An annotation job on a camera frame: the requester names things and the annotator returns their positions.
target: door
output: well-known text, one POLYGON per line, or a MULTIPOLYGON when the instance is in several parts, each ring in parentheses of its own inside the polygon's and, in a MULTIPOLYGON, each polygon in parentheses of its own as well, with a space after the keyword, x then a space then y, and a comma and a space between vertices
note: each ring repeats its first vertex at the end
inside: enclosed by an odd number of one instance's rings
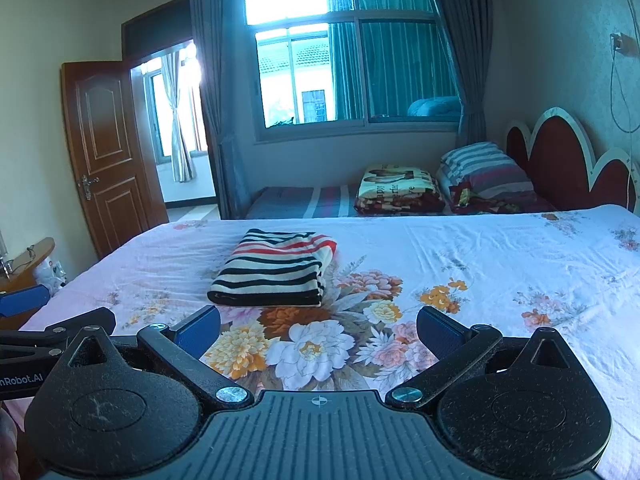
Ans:
POLYGON ((71 165, 89 231, 103 258, 168 222, 154 156, 150 141, 138 139, 124 63, 65 63, 62 94, 71 165))

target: floor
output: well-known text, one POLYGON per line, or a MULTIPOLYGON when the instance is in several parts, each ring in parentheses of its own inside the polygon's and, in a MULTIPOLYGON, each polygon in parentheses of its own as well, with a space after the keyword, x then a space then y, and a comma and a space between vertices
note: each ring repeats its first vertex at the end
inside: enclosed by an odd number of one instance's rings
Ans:
POLYGON ((185 222, 187 220, 220 220, 217 204, 197 205, 196 207, 177 207, 167 209, 169 222, 185 222))

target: wooden cabinet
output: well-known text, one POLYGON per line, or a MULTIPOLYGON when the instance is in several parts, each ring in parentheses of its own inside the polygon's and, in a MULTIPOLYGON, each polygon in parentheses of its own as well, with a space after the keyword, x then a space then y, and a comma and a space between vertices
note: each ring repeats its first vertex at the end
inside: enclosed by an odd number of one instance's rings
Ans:
MULTIPOLYGON (((44 238, 29 251, 23 252, 12 263, 14 273, 7 279, 0 276, 0 292, 16 292, 36 285, 33 278, 33 269, 41 264, 51 254, 56 246, 53 238, 44 238)), ((17 330, 38 311, 37 308, 28 310, 11 317, 0 317, 0 330, 17 330)))

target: striped pillow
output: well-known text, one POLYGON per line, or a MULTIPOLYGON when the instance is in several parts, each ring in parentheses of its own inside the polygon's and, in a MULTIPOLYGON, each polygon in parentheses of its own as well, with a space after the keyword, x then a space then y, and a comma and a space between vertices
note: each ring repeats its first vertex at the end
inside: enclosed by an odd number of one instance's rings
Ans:
POLYGON ((211 285, 222 306, 320 306, 336 243, 316 233, 249 229, 211 285))
POLYGON ((442 156, 449 167, 453 184, 468 181, 482 198, 508 199, 533 192, 533 184, 524 170, 494 142, 477 142, 442 156))

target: folded towel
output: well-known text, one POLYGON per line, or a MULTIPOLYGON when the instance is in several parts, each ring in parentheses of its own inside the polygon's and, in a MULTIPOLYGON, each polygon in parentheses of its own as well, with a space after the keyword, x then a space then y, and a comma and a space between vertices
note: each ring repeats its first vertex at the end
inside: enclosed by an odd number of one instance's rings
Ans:
POLYGON ((317 233, 249 229, 207 296, 222 306, 320 306, 335 246, 317 233))

